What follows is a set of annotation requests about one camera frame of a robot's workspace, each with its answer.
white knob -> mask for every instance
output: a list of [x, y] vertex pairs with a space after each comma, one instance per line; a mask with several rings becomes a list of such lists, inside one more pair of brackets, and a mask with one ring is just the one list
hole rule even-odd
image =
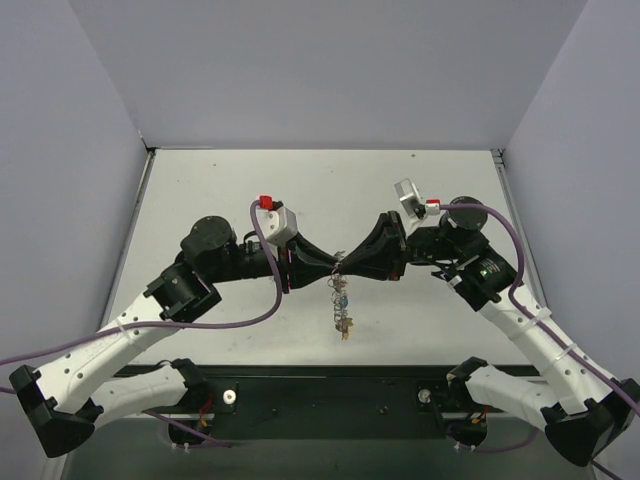
[[236, 392], [233, 390], [227, 390], [222, 394], [222, 400], [227, 405], [233, 405], [236, 403]]

white wall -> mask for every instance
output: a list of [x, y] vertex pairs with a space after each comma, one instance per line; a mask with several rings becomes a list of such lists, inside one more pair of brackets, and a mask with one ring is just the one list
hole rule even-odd
[[[98, 325], [146, 152], [66, 1], [2, 2], [0, 65], [4, 358]], [[0, 476], [39, 478], [44, 454], [6, 395], [0, 425]]]
[[585, 0], [70, 0], [148, 145], [504, 147]]
[[[640, 3], [591, 0], [506, 151], [556, 319], [640, 380]], [[638, 478], [640, 421], [609, 450]]]

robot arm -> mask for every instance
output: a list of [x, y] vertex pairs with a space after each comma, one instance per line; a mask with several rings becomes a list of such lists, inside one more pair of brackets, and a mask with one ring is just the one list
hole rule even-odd
[[268, 205], [258, 221], [270, 251], [251, 241], [238, 245], [221, 217], [199, 220], [182, 240], [175, 262], [98, 332], [101, 338], [38, 369], [25, 365], [10, 375], [47, 456], [68, 453], [96, 428], [148, 408], [179, 405], [197, 410], [209, 396], [223, 403], [224, 392], [213, 391], [187, 359], [144, 375], [112, 377], [147, 348], [217, 305], [217, 283], [272, 275], [267, 255], [277, 259], [285, 292], [327, 276], [334, 268], [336, 259], [298, 233], [295, 215], [282, 204]]
[[[189, 360], [176, 360], [127, 379], [113, 380], [112, 376], [145, 349], [220, 302], [215, 284], [272, 275], [267, 256], [273, 255], [285, 293], [334, 271], [398, 281], [407, 264], [435, 267], [432, 275], [444, 280], [474, 311], [496, 325], [547, 383], [510, 377], [472, 357], [447, 376], [451, 394], [460, 406], [489, 405], [513, 414], [544, 429], [569, 461], [586, 465], [628, 427], [633, 412], [607, 385], [581, 368], [573, 354], [613, 379], [636, 401], [640, 387], [632, 379], [618, 382], [587, 359], [524, 284], [515, 296], [535, 317], [528, 319], [515, 308], [508, 290], [516, 272], [480, 232], [486, 213], [447, 211], [437, 226], [422, 227], [422, 218], [440, 213], [439, 202], [423, 202], [410, 182], [399, 184], [396, 190], [411, 219], [410, 234], [406, 235], [397, 212], [383, 213], [370, 235], [339, 263], [302, 237], [295, 215], [279, 203], [266, 202], [267, 211], [260, 222], [270, 245], [268, 252], [248, 240], [238, 245], [230, 225], [221, 217], [199, 220], [181, 242], [175, 262], [102, 330], [113, 329], [112, 333], [37, 370], [23, 366], [11, 375], [47, 455], [73, 450], [95, 428], [130, 413], [176, 404], [197, 409], [209, 395], [220, 396], [221, 392], [211, 391]], [[452, 203], [479, 202], [460, 197]], [[568, 348], [559, 346], [537, 324], [545, 325]]]
[[[486, 212], [448, 209], [437, 226], [422, 227], [426, 216], [440, 214], [440, 202], [423, 201], [409, 180], [396, 184], [396, 191], [410, 218], [410, 235], [406, 240], [404, 235], [387, 235], [377, 242], [365, 241], [342, 260], [340, 271], [398, 280], [404, 272], [404, 266], [398, 266], [402, 261], [436, 267], [438, 271], [432, 275], [444, 280], [474, 311], [498, 327], [547, 383], [542, 386], [513, 378], [484, 360], [470, 358], [447, 376], [450, 391], [460, 406], [488, 405], [515, 415], [544, 430], [550, 443], [567, 460], [587, 465], [629, 426], [634, 413], [576, 357], [611, 379], [636, 402], [640, 400], [638, 384], [632, 379], [618, 381], [589, 359], [553, 321], [551, 312], [540, 307], [525, 284], [515, 290], [515, 299], [533, 312], [534, 318], [527, 318], [516, 308], [509, 296], [510, 287], [517, 281], [516, 272], [481, 233]], [[459, 197], [451, 203], [480, 202]], [[379, 226], [380, 222], [374, 232], [380, 230]], [[383, 268], [367, 271], [361, 265], [367, 262]]]

keys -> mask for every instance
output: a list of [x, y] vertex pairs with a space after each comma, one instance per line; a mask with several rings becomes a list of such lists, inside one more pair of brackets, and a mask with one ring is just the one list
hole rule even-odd
[[335, 256], [338, 258], [336, 268], [331, 272], [331, 277], [327, 281], [327, 285], [333, 290], [331, 292], [331, 302], [333, 303], [333, 322], [335, 328], [342, 334], [342, 340], [349, 338], [349, 329], [353, 327], [353, 319], [349, 317], [347, 307], [349, 306], [349, 296], [347, 295], [347, 278], [338, 273], [340, 260], [344, 258], [345, 252], [337, 252]]

white arm link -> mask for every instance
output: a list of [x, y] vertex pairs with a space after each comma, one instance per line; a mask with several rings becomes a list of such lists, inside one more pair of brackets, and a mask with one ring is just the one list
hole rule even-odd
[[104, 409], [94, 425], [100, 428], [148, 408], [175, 405], [186, 392], [184, 377], [171, 365], [151, 373], [110, 380], [91, 395], [93, 403]]
[[[543, 322], [567, 345], [572, 346], [578, 355], [587, 358], [549, 316], [551, 312], [545, 312], [540, 308], [529, 288], [522, 285], [516, 290], [515, 296], [534, 315], [541, 311], [542, 315], [533, 321], [527, 319], [509, 300], [508, 289], [500, 292], [502, 300], [499, 303], [489, 302], [479, 313], [502, 330], [529, 359], [557, 395], [565, 412], [569, 415], [584, 412], [586, 399], [593, 398], [599, 402], [608, 395], [611, 391], [609, 387], [571, 358], [567, 354], [568, 350], [560, 347], [540, 327], [534, 325], [536, 321]], [[589, 363], [609, 378], [613, 378], [611, 373], [593, 361], [589, 360]]]
[[499, 408], [543, 431], [547, 422], [540, 409], [558, 402], [548, 386], [512, 377], [493, 366], [473, 372], [465, 385], [474, 402]]
[[[142, 294], [119, 317], [102, 330], [145, 321], [162, 321], [162, 307], [153, 297]], [[107, 337], [79, 345], [68, 354], [38, 369], [37, 380], [44, 398], [54, 397], [55, 410], [76, 413], [103, 383], [151, 345], [173, 335], [178, 329], [140, 328], [119, 331]]]

